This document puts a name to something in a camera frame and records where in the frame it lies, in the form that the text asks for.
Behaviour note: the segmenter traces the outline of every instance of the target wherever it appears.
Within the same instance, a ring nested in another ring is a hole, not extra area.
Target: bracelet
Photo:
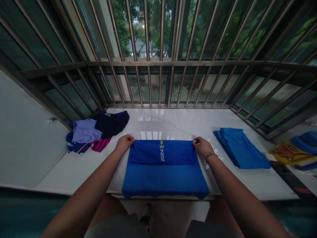
[[[212,155],[216,155],[216,154],[209,152],[207,155],[204,155],[204,157],[205,157],[205,159],[206,159],[207,157],[212,156]]]

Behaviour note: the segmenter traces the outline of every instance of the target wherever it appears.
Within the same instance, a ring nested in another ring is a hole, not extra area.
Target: hand
[[[133,138],[133,136],[125,135],[118,140],[115,151],[124,154],[134,142],[135,139]]]
[[[201,154],[202,156],[215,154],[211,144],[208,141],[206,141],[204,138],[196,137],[194,141],[195,142],[192,142],[192,145],[198,151],[198,153]]]

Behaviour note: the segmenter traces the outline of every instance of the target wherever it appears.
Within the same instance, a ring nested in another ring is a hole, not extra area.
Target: stack of folded blue clothes
[[[220,128],[214,134],[231,161],[240,169],[269,169],[270,162],[251,143],[242,129]]]

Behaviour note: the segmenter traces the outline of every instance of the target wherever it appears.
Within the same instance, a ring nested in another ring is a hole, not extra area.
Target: white wall
[[[274,142],[276,144],[280,144],[283,141],[286,141],[294,136],[300,136],[306,132],[309,131],[316,131],[317,132],[317,126],[311,126],[309,125],[310,122],[317,123],[317,115],[311,117],[310,119],[306,120],[308,123],[301,123],[294,128],[288,130],[287,132],[279,135],[277,138],[274,139]]]
[[[67,151],[68,130],[0,71],[0,185],[36,187]]]

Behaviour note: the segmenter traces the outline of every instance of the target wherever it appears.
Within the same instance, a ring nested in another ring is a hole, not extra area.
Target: folded blue shirt
[[[131,146],[131,162],[140,164],[191,164],[197,156],[191,141],[136,140]]]
[[[270,162],[251,143],[242,129],[220,128],[214,134],[231,161],[240,169],[269,169]]]
[[[122,194],[132,196],[209,194],[191,141],[136,140],[130,148]]]

